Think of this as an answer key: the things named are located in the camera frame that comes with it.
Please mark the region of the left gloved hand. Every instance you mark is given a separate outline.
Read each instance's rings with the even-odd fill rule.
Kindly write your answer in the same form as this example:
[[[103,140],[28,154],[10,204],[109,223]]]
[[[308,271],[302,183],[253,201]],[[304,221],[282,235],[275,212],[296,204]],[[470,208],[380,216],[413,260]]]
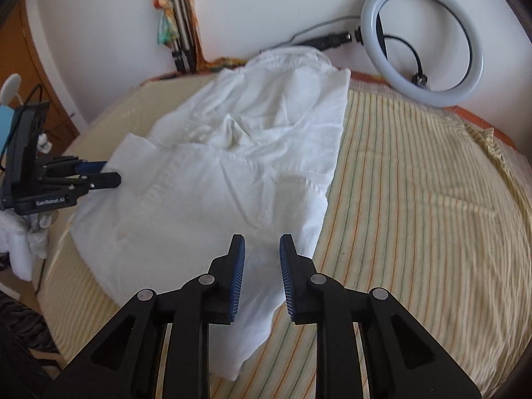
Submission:
[[[24,216],[1,212],[1,253],[8,255],[11,270],[21,280],[32,281],[37,260],[47,258],[49,232],[57,218],[57,211]]]

